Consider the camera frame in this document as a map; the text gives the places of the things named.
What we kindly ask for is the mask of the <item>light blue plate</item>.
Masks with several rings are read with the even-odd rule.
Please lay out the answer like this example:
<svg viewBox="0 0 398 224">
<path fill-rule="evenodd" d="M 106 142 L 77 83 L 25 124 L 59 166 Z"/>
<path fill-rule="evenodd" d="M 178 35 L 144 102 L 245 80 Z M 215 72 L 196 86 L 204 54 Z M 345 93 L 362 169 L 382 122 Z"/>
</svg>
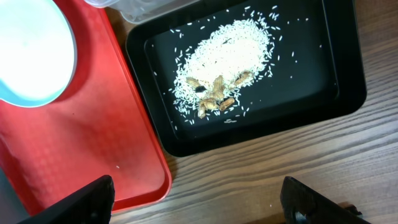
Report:
<svg viewBox="0 0 398 224">
<path fill-rule="evenodd" d="M 1 100 L 36 108 L 56 100 L 73 79 L 77 46 L 54 1 L 1 1 Z"/>
</svg>

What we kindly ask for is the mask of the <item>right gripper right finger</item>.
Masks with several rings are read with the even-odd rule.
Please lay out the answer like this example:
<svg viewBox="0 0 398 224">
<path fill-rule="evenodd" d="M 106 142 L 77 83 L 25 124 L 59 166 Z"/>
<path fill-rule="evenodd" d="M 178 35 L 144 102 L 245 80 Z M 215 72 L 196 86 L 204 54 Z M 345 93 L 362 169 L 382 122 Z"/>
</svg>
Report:
<svg viewBox="0 0 398 224">
<path fill-rule="evenodd" d="M 284 178 L 280 202 L 289 224 L 369 224 L 354 205 L 341 207 L 291 176 Z"/>
</svg>

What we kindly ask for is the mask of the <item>rice and food scraps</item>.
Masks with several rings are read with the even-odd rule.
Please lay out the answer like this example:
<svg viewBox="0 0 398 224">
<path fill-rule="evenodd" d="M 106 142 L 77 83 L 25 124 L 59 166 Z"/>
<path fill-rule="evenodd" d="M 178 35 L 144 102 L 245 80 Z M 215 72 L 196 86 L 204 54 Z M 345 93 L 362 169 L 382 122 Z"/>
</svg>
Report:
<svg viewBox="0 0 398 224">
<path fill-rule="evenodd" d="M 326 40 L 320 1 L 248 1 L 153 36 L 146 54 L 180 134 L 322 104 Z"/>
</svg>

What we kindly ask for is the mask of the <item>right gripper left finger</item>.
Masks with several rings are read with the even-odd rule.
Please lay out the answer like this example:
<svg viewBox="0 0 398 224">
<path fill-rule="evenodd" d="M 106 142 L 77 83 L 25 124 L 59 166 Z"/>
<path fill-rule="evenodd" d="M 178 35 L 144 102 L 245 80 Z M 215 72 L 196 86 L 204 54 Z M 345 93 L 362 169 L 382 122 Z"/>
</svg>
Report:
<svg viewBox="0 0 398 224">
<path fill-rule="evenodd" d="M 109 224 L 114 182 L 104 175 L 19 224 Z"/>
</svg>

